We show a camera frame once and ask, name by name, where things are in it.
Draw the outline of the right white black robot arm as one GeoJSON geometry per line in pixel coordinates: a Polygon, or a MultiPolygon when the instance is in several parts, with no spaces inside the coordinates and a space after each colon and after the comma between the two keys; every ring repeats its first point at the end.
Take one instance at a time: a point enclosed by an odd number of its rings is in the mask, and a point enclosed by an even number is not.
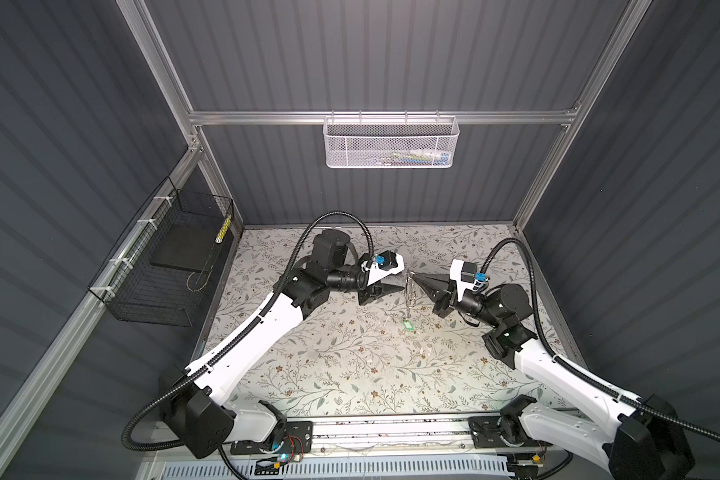
{"type": "Polygon", "coordinates": [[[482,339],[494,359],[581,413],[575,417],[522,394],[500,411],[495,429],[505,444],[552,444],[615,479],[682,479],[694,468],[683,428],[671,420],[673,407],[656,396],[643,400],[549,351],[523,323],[534,310],[522,286],[502,284],[485,291],[485,275],[461,260],[447,274],[415,273],[412,279],[432,300],[434,313],[457,312],[489,326],[482,339]]]}

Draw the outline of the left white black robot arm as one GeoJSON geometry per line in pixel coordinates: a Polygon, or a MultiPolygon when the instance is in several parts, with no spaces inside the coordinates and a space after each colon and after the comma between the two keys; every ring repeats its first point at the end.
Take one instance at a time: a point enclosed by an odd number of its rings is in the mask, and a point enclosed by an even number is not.
{"type": "Polygon", "coordinates": [[[336,229],[317,234],[309,255],[296,258],[251,316],[227,338],[184,370],[161,379],[167,390],[190,383],[161,405],[163,422],[196,458],[203,459],[228,442],[250,442],[278,450],[287,435],[285,415],[265,400],[237,401],[233,393],[247,372],[282,337],[327,302],[333,292],[356,293],[365,305],[400,291],[386,278],[401,273],[404,259],[392,250],[366,253],[348,264],[355,247],[336,229]]]}

